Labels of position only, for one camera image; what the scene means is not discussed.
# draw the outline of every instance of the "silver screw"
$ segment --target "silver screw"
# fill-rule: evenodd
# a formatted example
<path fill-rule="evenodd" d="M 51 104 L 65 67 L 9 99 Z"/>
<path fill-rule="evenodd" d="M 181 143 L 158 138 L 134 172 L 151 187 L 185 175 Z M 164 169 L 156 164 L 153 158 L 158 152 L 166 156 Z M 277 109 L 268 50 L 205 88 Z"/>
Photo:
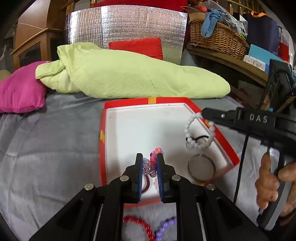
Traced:
<path fill-rule="evenodd" d="M 211 183 L 207 184 L 206 187 L 207 187 L 207 189 L 209 189 L 211 191 L 215 190 L 215 188 L 216 188 L 215 185 L 211 184 Z"/>
<path fill-rule="evenodd" d="M 93 189 L 93 188 L 94 188 L 94 185 L 91 184 L 91 183 L 86 184 L 86 185 L 84 186 L 84 189 L 87 190 L 87 191 L 89 191 L 89 190 L 91 190 L 91 189 Z"/>
<path fill-rule="evenodd" d="M 179 175 L 173 175 L 173 176 L 172 176 L 172 179 L 173 179 L 174 181 L 180 181 L 180 180 L 181 180 L 181 177 L 180 177 Z"/>
<path fill-rule="evenodd" d="M 126 176 L 126 175 L 123 175 L 123 176 L 121 176 L 119 179 L 120 179 L 120 181 L 122 181 L 122 182 L 126 182 L 126 181 L 129 179 L 129 177 Z"/>

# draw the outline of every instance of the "bed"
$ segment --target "bed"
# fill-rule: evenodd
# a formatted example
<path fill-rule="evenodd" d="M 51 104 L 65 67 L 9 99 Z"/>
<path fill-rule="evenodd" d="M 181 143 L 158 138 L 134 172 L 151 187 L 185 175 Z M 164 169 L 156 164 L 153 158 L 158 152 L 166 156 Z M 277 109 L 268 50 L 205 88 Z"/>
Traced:
<path fill-rule="evenodd" d="M 105 99 L 83 93 L 49 93 L 46 107 L 25 114 L 0 115 L 0 212 L 20 241 L 27 241 L 87 183 L 100 186 L 99 128 Z M 221 99 L 193 100 L 204 107 L 235 109 L 239 104 Z M 240 155 L 244 135 L 218 126 Z M 266 148 L 250 138 L 237 201 L 253 221 L 258 215 L 255 180 Z M 238 167 L 215 181 L 233 199 Z M 176 214 L 175 204 L 156 203 L 125 209 L 141 217 L 155 231 L 160 221 Z M 166 240 L 176 239 L 176 227 Z M 123 225 L 123 240 L 146 240 L 141 228 Z"/>

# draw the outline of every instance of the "purple beaded bracelet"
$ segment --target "purple beaded bracelet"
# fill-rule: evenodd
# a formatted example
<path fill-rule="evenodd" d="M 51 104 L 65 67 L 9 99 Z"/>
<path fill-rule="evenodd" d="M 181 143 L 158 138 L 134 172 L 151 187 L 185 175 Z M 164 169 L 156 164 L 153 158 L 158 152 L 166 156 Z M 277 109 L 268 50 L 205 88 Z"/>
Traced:
<path fill-rule="evenodd" d="M 173 226 L 175 223 L 177 223 L 176 217 L 172 217 L 164 221 L 161 227 L 155 232 L 155 241 L 161 241 L 163 233 L 166 231 L 166 229 L 170 226 Z"/>

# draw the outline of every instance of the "pink pillow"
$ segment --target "pink pillow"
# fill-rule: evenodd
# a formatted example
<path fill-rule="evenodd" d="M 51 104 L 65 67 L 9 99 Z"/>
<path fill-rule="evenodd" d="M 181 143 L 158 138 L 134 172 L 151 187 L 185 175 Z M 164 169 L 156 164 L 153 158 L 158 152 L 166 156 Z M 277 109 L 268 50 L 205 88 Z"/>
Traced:
<path fill-rule="evenodd" d="M 0 83 L 0 113 L 25 113 L 45 105 L 46 87 L 35 79 L 38 61 L 24 66 Z"/>

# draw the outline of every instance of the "white beaded bracelet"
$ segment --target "white beaded bracelet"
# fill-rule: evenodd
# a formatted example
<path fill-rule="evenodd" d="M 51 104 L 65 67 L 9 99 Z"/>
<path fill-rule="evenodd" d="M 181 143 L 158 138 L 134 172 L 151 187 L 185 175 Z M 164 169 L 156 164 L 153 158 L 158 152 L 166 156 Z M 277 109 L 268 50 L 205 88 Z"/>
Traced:
<path fill-rule="evenodd" d="M 209 132 L 210 132 L 210 136 L 207 139 L 207 141 L 203 144 L 198 143 L 189 133 L 189 126 L 191 125 L 191 123 L 198 118 L 202 118 L 202 114 L 200 112 L 198 113 L 194 113 L 192 114 L 192 116 L 190 116 L 189 120 L 187 121 L 187 124 L 185 125 L 185 134 L 186 134 L 186 147 L 188 149 L 192 149 L 192 148 L 198 148 L 198 149 L 206 149 L 208 148 L 211 143 L 214 141 L 214 137 L 216 135 L 215 131 L 215 127 L 214 127 L 214 122 L 209 121 Z"/>

